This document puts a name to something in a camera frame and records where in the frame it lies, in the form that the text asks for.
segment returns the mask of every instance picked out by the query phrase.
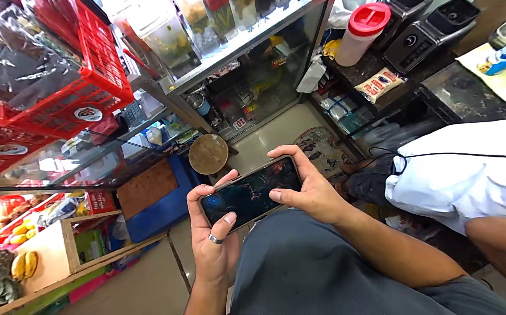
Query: smartphone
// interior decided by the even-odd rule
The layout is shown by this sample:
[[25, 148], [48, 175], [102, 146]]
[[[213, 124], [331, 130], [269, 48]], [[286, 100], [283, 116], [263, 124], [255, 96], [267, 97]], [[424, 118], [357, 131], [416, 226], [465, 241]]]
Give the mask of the smartphone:
[[199, 202], [211, 226], [234, 211], [237, 214], [234, 231], [281, 205], [269, 198], [269, 192], [275, 188], [296, 191], [302, 188], [296, 163], [290, 155], [280, 156], [217, 187], [214, 193], [201, 197]]

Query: wooden shelf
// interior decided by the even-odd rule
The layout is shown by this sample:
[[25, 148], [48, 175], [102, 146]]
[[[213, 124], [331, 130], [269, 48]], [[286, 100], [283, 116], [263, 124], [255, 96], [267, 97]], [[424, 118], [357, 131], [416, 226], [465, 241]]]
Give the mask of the wooden shelf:
[[117, 261], [117, 260], [119, 260], [119, 259], [121, 259], [121, 258], [123, 258], [123, 257], [125, 257], [127, 255], [130, 255], [130, 254], [132, 254], [132, 253], [134, 253], [134, 252], [136, 252], [136, 251], [138, 251], [138, 250], [140, 250], [140, 249], [142, 249], [142, 248], [144, 248], [144, 247], [146, 247], [146, 246], [148, 246], [148, 245], [150, 245], [152, 243], [155, 243], [155, 242], [157, 242], [157, 241], [165, 238], [166, 236], [167, 236], [167, 233], [163, 233], [161, 235], [158, 235], [156, 237], [153, 237], [153, 238], [150, 238], [148, 240], [142, 241], [140, 243], [131, 244], [131, 245], [127, 246], [127, 247], [123, 247], [122, 249], [124, 249], [125, 251], [122, 252], [122, 253], [120, 253], [120, 254], [117, 254], [115, 256], [111, 256], [111, 257], [109, 257], [106, 260], [103, 260], [103, 261], [101, 261], [99, 263], [96, 263], [96, 264], [94, 264], [94, 265], [92, 265], [92, 266], [90, 266], [88, 268], [85, 268], [82, 271], [77, 272], [77, 273], [75, 273], [73, 275], [67, 276], [66, 278], [61, 279], [60, 281], [57, 281], [57, 282], [55, 282], [55, 283], [53, 283], [51, 285], [46, 286], [45, 288], [42, 288], [42, 289], [37, 290], [37, 291], [34, 291], [32, 293], [27, 293], [24, 297], [19, 298], [18, 300], [12, 301], [11, 303], [6, 304], [4, 306], [1, 306], [0, 307], [0, 315], [6, 314], [6, 313], [8, 313], [10, 311], [13, 311], [14, 309], [17, 309], [17, 308], [19, 308], [19, 307], [21, 307], [21, 306], [23, 306], [25, 304], [28, 304], [28, 303], [32, 302], [33, 300], [37, 299], [38, 297], [41, 297], [44, 294], [47, 294], [47, 293], [49, 293], [49, 292], [51, 292], [51, 291], [53, 291], [53, 290], [55, 290], [57, 288], [60, 288], [63, 285], [71, 283], [71, 282], [75, 281], [76, 279], [89, 274], [92, 271], [95, 271], [95, 270], [97, 270], [99, 268], [102, 268], [102, 267], [104, 267], [104, 266], [106, 266], [106, 265], [108, 265], [108, 264], [110, 264], [110, 263], [112, 263], [114, 261]]
[[30, 303], [54, 289], [130, 255], [167, 235], [167, 233], [163, 233], [140, 243], [130, 244], [89, 262], [80, 263], [72, 226], [90, 220], [94, 220], [98, 224], [121, 213], [122, 211], [116, 210], [60, 220], [20, 245], [16, 249], [18, 254], [29, 251], [38, 253], [38, 266], [31, 278], [22, 281], [24, 297], [0, 307], [0, 314]]

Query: granite countertop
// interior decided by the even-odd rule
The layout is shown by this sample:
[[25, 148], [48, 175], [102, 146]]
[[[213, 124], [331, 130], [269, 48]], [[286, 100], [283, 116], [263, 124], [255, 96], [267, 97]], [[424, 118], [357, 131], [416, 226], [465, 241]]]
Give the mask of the granite countertop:
[[[356, 91], [354, 87], [366, 80], [372, 75], [375, 75], [383, 67], [387, 67], [387, 64], [382, 59], [383, 53], [376, 52], [375, 50], [368, 50], [354, 66], [342, 67], [337, 64], [336, 61], [323, 57], [323, 63], [333, 70], [335, 75], [338, 75], [343, 83], [347, 84], [348, 90], [351, 92], [350, 97], [356, 102], [367, 102], [361, 93]], [[435, 54], [430, 55], [427, 59], [419, 63], [414, 67], [408, 74], [403, 77], [408, 78], [407, 82], [397, 86], [396, 88], [385, 93], [377, 99], [375, 102], [375, 108], [377, 111], [383, 110], [397, 99], [403, 97], [406, 93], [412, 93], [424, 79], [428, 78], [432, 74], [443, 69], [445, 66], [453, 62], [455, 54], [451, 51], [438, 51]]]
[[459, 62], [430, 76], [422, 85], [448, 110], [451, 122], [484, 122], [506, 119], [506, 102]]

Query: round stool top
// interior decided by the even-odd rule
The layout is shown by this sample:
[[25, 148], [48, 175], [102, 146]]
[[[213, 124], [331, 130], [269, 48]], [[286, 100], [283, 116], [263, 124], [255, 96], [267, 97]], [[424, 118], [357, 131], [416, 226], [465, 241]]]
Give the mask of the round stool top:
[[189, 149], [189, 163], [197, 173], [214, 174], [228, 161], [228, 144], [216, 134], [203, 134]]

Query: floor mat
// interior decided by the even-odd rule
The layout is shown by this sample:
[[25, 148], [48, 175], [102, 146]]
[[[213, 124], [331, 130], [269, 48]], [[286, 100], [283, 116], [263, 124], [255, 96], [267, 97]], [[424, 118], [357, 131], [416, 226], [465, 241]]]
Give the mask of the floor mat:
[[346, 174], [340, 168], [340, 163], [352, 163], [334, 142], [337, 138], [325, 127], [314, 127], [306, 130], [294, 140], [329, 182], [340, 182]]

